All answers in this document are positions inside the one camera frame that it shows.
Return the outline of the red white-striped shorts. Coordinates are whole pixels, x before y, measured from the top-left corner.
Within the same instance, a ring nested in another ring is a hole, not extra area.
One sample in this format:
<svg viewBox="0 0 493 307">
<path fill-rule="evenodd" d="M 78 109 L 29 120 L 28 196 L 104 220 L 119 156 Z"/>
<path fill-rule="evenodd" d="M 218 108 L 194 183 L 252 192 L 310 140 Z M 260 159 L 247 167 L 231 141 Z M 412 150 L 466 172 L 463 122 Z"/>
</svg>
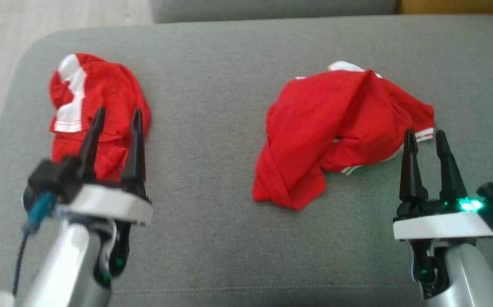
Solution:
<svg viewBox="0 0 493 307">
<path fill-rule="evenodd" d="M 53 73 L 48 89 L 56 110 L 49 127 L 54 134 L 52 161 L 80 152 L 102 107 L 104 128 L 94 169 L 99 180 L 119 181 L 129 156 L 135 111 L 142 112 L 144 136 L 151 124 L 151 109 L 131 70 L 92 54 L 70 54 Z"/>
</svg>

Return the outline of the large grey sofa seat cushion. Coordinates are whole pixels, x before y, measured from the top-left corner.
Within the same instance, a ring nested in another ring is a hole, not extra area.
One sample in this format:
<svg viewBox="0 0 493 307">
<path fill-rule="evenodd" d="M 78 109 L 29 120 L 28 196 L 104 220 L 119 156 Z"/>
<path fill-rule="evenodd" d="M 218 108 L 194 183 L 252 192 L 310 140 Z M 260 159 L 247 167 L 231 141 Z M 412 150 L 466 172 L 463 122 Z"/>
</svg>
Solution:
<svg viewBox="0 0 493 307">
<path fill-rule="evenodd" d="M 435 109 L 470 195 L 493 182 L 493 15 L 348 16 L 58 32 L 35 43 L 0 120 L 0 290 L 12 286 L 27 177 L 50 155 L 49 80 L 86 52 L 127 66 L 152 111 L 147 227 L 112 307 L 419 307 L 394 240 L 400 157 L 329 173 L 303 210 L 252 200 L 267 109 L 285 83 L 345 60 Z"/>
</svg>

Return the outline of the yellow sofa back cushion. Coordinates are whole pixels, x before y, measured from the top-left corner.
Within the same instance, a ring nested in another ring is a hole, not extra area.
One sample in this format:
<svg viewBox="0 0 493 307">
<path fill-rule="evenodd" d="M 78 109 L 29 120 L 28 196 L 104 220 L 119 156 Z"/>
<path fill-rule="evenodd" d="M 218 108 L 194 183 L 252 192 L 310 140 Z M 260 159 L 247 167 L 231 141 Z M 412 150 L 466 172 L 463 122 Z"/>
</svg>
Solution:
<svg viewBox="0 0 493 307">
<path fill-rule="evenodd" d="M 403 15 L 493 14 L 493 0 L 399 0 Z"/>
</svg>

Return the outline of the red number 23 jersey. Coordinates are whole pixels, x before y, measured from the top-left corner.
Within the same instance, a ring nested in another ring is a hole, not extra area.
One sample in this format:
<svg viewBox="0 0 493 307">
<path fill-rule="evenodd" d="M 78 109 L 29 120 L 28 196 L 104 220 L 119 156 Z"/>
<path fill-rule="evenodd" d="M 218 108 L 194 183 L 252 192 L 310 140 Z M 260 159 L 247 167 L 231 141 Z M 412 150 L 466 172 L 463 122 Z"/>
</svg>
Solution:
<svg viewBox="0 0 493 307">
<path fill-rule="evenodd" d="M 350 175 L 395 157 L 407 130 L 435 134 L 435 111 L 372 70 L 346 61 L 297 76 L 266 116 L 252 198 L 300 210 L 326 190 L 325 172 Z"/>
</svg>

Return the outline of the small grey sofa seat cushion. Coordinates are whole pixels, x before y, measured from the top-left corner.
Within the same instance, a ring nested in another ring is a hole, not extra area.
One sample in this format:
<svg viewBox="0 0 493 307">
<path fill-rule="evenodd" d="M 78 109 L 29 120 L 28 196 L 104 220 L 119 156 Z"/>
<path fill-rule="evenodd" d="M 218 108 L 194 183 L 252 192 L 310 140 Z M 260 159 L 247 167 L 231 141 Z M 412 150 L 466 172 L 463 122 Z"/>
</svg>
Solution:
<svg viewBox="0 0 493 307">
<path fill-rule="evenodd" d="M 155 23 L 393 15 L 399 0 L 150 0 Z"/>
</svg>

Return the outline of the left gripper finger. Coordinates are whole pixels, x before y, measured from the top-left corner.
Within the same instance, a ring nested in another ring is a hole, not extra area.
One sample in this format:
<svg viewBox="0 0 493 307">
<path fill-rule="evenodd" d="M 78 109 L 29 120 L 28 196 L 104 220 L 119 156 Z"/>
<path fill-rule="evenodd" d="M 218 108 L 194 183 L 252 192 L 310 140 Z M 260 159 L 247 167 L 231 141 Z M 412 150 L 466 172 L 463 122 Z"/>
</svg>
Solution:
<svg viewBox="0 0 493 307">
<path fill-rule="evenodd" d="M 125 167 L 121 172 L 121 184 L 124 191 L 139 197 L 145 197 L 145 136 L 143 132 L 142 111 L 135 110 L 131 124 L 131 142 Z"/>
<path fill-rule="evenodd" d="M 95 161 L 98 153 L 99 137 L 104 129 L 104 121 L 105 109 L 104 107 L 100 107 L 91 122 L 80 148 L 78 155 L 80 161 L 78 177 L 86 182 L 94 182 L 96 180 Z"/>
</svg>

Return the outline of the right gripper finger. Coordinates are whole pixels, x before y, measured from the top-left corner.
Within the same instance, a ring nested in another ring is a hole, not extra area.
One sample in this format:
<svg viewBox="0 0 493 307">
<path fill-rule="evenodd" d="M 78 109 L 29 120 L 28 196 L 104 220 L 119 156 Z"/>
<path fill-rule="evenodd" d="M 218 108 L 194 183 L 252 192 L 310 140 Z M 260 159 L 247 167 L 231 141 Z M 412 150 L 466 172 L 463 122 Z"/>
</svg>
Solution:
<svg viewBox="0 0 493 307">
<path fill-rule="evenodd" d="M 440 160 L 441 189 L 440 200 L 454 202 L 468 197 L 467 191 L 453 155 L 446 134 L 436 131 L 436 155 Z"/>
<path fill-rule="evenodd" d="M 420 202 L 428 199 L 418 167 L 418 142 L 412 128 L 405 132 L 399 199 L 403 202 Z"/>
</svg>

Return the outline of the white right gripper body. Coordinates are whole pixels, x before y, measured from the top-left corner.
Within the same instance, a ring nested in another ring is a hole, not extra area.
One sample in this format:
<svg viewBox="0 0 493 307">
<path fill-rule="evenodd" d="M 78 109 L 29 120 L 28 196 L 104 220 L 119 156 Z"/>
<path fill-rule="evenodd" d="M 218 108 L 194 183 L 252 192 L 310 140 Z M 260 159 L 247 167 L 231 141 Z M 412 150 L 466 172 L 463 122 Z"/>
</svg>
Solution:
<svg viewBox="0 0 493 307">
<path fill-rule="evenodd" d="M 393 219 L 394 239 L 435 240 L 493 237 L 479 215 L 480 200 L 403 202 Z"/>
</svg>

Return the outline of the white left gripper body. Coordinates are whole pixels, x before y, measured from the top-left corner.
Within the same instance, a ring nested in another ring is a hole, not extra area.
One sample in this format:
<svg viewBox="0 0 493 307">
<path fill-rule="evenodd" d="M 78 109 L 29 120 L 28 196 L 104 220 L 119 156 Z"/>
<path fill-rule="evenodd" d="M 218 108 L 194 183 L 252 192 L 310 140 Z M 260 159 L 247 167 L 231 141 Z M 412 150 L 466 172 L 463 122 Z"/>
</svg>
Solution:
<svg viewBox="0 0 493 307">
<path fill-rule="evenodd" d="M 82 214 L 89 217 L 109 220 L 151 224 L 153 206 L 139 196 L 117 188 L 94 184 L 81 187 L 74 200 L 69 204 L 57 206 L 63 213 Z"/>
</svg>

